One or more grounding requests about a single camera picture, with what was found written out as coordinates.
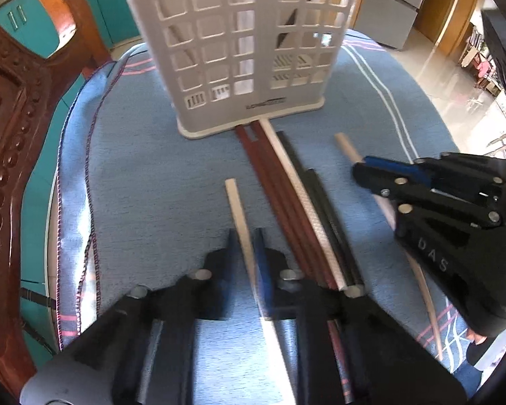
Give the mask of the person's right hand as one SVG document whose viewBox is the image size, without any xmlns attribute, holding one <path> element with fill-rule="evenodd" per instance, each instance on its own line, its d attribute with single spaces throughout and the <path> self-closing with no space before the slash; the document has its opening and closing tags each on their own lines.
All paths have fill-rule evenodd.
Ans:
<svg viewBox="0 0 506 405">
<path fill-rule="evenodd" d="M 466 333 L 466 338 L 474 343 L 475 345 L 479 346 L 480 344 L 483 344 L 483 342 L 485 340 L 487 340 L 487 337 L 486 336 L 483 336 L 483 335 L 480 335 L 480 334 L 477 334 L 475 333 L 473 330 L 471 330 L 470 328 L 467 329 L 467 333 Z"/>
</svg>

